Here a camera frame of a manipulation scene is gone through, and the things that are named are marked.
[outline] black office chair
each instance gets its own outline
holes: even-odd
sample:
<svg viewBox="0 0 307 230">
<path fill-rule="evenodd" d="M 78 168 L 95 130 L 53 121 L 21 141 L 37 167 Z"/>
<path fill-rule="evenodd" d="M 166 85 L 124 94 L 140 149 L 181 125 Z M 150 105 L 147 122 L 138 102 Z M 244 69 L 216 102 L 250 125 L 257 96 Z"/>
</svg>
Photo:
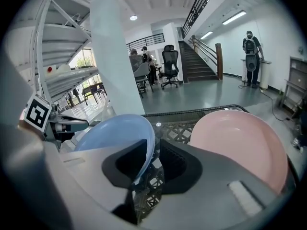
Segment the black office chair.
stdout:
<svg viewBox="0 0 307 230">
<path fill-rule="evenodd" d="M 178 88 L 176 83 L 180 81 L 171 81 L 171 79 L 176 77 L 179 73 L 177 67 L 178 51 L 174 50 L 174 45 L 166 45 L 162 52 L 162 56 L 164 61 L 164 72 L 161 73 L 161 76 L 166 77 L 168 81 L 162 83 L 161 88 L 164 89 L 164 86 L 168 84 L 173 84 Z"/>
</svg>

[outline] round ceiling light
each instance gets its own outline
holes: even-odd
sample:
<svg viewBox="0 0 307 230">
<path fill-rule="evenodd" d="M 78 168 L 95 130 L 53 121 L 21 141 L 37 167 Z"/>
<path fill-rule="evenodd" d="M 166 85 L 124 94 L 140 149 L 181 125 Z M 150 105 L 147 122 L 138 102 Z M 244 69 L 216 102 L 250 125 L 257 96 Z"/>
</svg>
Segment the round ceiling light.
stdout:
<svg viewBox="0 0 307 230">
<path fill-rule="evenodd" d="M 130 17 L 130 19 L 131 19 L 132 21 L 135 21 L 137 18 L 138 18 L 138 17 L 137 17 L 136 15 L 133 15 L 133 16 Z"/>
</svg>

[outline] staircase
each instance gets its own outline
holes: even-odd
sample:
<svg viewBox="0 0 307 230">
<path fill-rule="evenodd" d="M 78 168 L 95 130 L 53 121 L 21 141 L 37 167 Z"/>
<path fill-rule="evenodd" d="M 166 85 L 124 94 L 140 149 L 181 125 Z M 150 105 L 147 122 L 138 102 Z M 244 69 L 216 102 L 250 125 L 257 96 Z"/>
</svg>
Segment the staircase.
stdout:
<svg viewBox="0 0 307 230">
<path fill-rule="evenodd" d="M 207 63 L 186 43 L 184 43 L 185 67 L 188 81 L 218 80 Z"/>
</svg>

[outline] ceiling light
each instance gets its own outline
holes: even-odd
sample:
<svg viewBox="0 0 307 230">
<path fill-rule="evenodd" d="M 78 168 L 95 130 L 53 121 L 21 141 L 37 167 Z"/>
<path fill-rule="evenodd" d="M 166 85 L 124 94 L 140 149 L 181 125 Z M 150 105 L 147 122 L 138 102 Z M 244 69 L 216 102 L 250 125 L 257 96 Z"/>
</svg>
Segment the ceiling light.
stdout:
<svg viewBox="0 0 307 230">
<path fill-rule="evenodd" d="M 230 17 L 227 21 L 224 21 L 224 22 L 223 22 L 223 25 L 227 25 L 227 24 L 231 23 L 232 21 L 234 21 L 235 19 L 237 19 L 237 18 L 243 16 L 244 14 L 246 14 L 245 11 L 243 11 L 243 10 L 240 11 L 239 13 L 237 13 L 237 14 L 235 14 L 234 16 Z"/>
<path fill-rule="evenodd" d="M 138 17 L 137 17 L 136 15 L 133 15 L 133 16 L 130 17 L 130 19 L 131 19 L 132 21 L 135 21 L 137 18 L 138 18 Z"/>
<path fill-rule="evenodd" d="M 212 33 L 212 31 L 208 31 L 204 36 L 202 36 L 201 39 L 204 39 L 205 37 L 209 36 Z"/>
</svg>

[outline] wooden newel post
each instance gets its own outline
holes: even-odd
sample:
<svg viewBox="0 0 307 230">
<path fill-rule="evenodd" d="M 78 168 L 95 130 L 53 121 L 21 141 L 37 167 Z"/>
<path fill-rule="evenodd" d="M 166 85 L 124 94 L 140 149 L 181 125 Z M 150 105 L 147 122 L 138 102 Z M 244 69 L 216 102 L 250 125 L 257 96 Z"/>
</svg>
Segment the wooden newel post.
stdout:
<svg viewBox="0 0 307 230">
<path fill-rule="evenodd" d="M 215 44 L 216 59 L 217 59 L 217 77 L 223 79 L 223 54 L 221 44 Z"/>
<path fill-rule="evenodd" d="M 193 41 L 193 47 L 194 47 L 194 51 L 196 51 L 196 47 L 195 47 L 195 36 L 192 36 L 192 41 Z"/>
</svg>

